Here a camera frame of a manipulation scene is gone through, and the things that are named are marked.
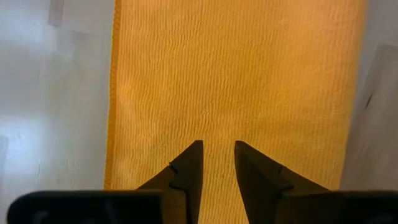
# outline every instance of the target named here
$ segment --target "gray surface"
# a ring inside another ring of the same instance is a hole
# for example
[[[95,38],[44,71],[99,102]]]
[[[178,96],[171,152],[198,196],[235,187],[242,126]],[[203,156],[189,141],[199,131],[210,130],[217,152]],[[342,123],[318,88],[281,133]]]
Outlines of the gray surface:
[[[101,189],[112,0],[0,0],[0,223],[43,189]]]
[[[398,1],[368,2],[340,187],[398,190]]]

